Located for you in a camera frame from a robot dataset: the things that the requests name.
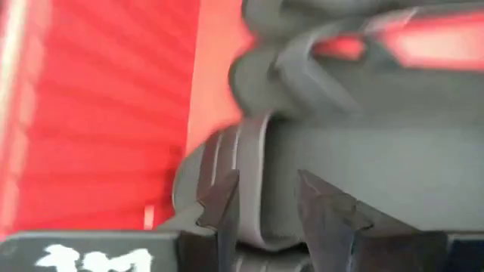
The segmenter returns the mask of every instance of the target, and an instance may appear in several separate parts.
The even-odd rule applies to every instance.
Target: black plastic part
[[[480,272],[484,233],[423,232],[386,238],[359,237],[355,272]]]
[[[356,212],[356,199],[300,172],[298,211],[315,271],[346,271],[356,234],[372,223]]]
[[[204,207],[197,225],[214,230],[213,235],[182,231],[178,238],[181,271],[230,271],[235,259],[239,225],[238,170],[214,184],[198,202]]]
[[[378,224],[357,199],[308,171],[299,175],[299,218],[316,272],[482,271],[484,233],[372,237]]]
[[[384,238],[358,237],[352,271],[440,272],[447,260],[448,237],[443,232]]]

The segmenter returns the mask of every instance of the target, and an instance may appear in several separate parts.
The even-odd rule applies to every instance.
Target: gray strap
[[[237,147],[237,169],[240,171],[239,238],[245,243],[268,251],[277,251],[299,242],[296,237],[269,237],[262,232],[262,182],[265,134],[271,114],[242,123]]]

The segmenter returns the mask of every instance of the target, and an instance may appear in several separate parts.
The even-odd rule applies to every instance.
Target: red corrugated surface
[[[253,42],[240,15],[241,3],[201,0],[187,153],[217,128],[242,117],[228,86],[231,62]]]
[[[170,216],[198,0],[15,0],[7,11],[20,4],[20,61],[2,60],[14,84],[1,90],[0,228],[140,229]]]

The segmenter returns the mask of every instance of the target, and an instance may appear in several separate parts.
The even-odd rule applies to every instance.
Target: white marking
[[[36,262],[38,267],[55,267],[57,272],[78,272],[76,262],[81,255],[62,245],[52,245],[45,249],[49,255]],[[103,252],[89,252],[84,255],[82,269],[91,272],[150,272],[153,256],[147,249],[135,249],[128,254],[108,258]]]
[[[57,272],[77,272],[76,261],[80,254],[71,248],[62,245],[52,245],[45,249],[50,255],[36,262],[38,267],[55,267]]]

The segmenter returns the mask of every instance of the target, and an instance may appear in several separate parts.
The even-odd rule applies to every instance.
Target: gray plastic object
[[[275,111],[288,118],[306,118],[309,111],[298,104],[281,82],[272,64],[284,43],[257,45],[236,59],[228,78],[232,96],[245,116],[258,116]]]
[[[404,69],[374,36],[392,22],[483,8],[482,2],[434,5],[393,11],[371,20],[327,23],[291,40],[278,55],[275,69],[287,86],[285,91],[289,90],[294,100],[318,116],[332,112],[355,114],[479,108],[479,101],[484,99],[482,73]],[[362,41],[371,42],[373,51],[367,51],[367,56],[360,61],[312,56],[315,44],[341,33],[361,35]],[[378,69],[370,61],[375,57],[387,64],[395,63],[393,67],[386,65],[384,69]]]
[[[240,170],[239,240],[277,251],[300,242],[298,237],[273,235],[262,225],[262,179],[265,130],[271,115],[247,119],[216,132],[178,168],[173,187],[175,212],[186,209],[198,196],[221,181],[231,169]]]
[[[203,149],[181,164],[173,192],[175,210],[183,209],[198,192],[220,182],[227,169],[236,168],[240,171],[239,240],[269,251],[284,249],[304,241],[295,192],[297,170],[307,169],[364,203],[363,213],[374,223],[370,236],[413,233],[421,228],[479,230],[484,218],[478,206],[471,205],[479,204],[476,193],[467,198],[470,203],[461,201],[465,193],[484,189],[477,182],[479,168],[466,164],[471,181],[458,187],[454,179],[441,182],[444,177],[435,171],[461,172],[462,165],[455,167],[450,157],[443,157],[427,162],[426,168],[420,160],[427,161],[440,152],[456,152],[458,161],[466,159],[466,150],[461,150],[466,147],[461,142],[470,142],[466,135],[460,138],[455,134],[461,116],[455,117],[457,120],[453,117],[444,113],[432,119],[340,116],[318,127],[271,115],[246,119],[239,126],[215,133]],[[472,122],[473,117],[464,116],[464,121]],[[448,122],[456,126],[447,126]],[[436,142],[427,143],[432,138]],[[479,148],[480,142],[470,144]],[[438,188],[435,192],[426,189],[434,187]],[[396,196],[396,188],[403,188],[406,195]],[[458,199],[446,199],[451,192]],[[405,202],[412,201],[414,195],[418,196],[416,202]],[[437,216],[438,205],[456,213],[467,208],[469,213],[452,215],[458,219],[454,221]]]

